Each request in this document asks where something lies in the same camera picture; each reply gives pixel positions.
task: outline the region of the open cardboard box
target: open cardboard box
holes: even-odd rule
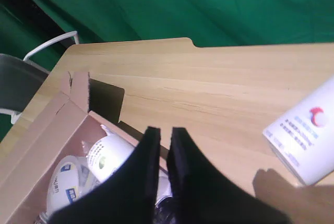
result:
[[[84,156],[82,141],[94,144],[106,135],[100,124],[138,144],[116,126],[123,96],[122,88],[89,79],[86,72],[65,75],[61,91],[0,163],[0,223],[33,223],[45,211],[58,162],[66,155]],[[160,166],[166,170],[162,158]]]

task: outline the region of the green backdrop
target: green backdrop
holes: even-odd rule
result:
[[[82,42],[189,37],[196,46],[229,46],[334,40],[333,0],[34,1],[64,31],[78,30]]]

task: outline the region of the wood grain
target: wood grain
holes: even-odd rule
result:
[[[171,128],[186,127],[223,174],[245,191],[290,213],[286,207],[290,203],[271,200],[280,180],[270,186],[265,183],[268,180],[256,178],[259,169],[271,168],[292,186],[289,195],[300,186],[261,133],[333,75],[333,53],[334,44],[197,48],[187,38],[73,45],[0,144],[0,159],[19,143],[29,124],[58,92],[62,75],[68,70],[86,70],[94,79],[125,89],[121,121],[142,133],[149,125],[160,127],[162,145],[167,148]],[[254,192],[254,178],[259,192]],[[331,192],[334,174],[319,185],[327,185]],[[334,206],[334,198],[322,200],[323,190],[319,196],[316,190],[303,192],[294,194],[291,218],[296,223],[306,223],[304,213],[316,213],[319,207],[331,211]],[[313,202],[306,204],[301,194],[311,194]],[[314,218],[314,223],[334,222],[332,215],[313,216],[312,221]]]

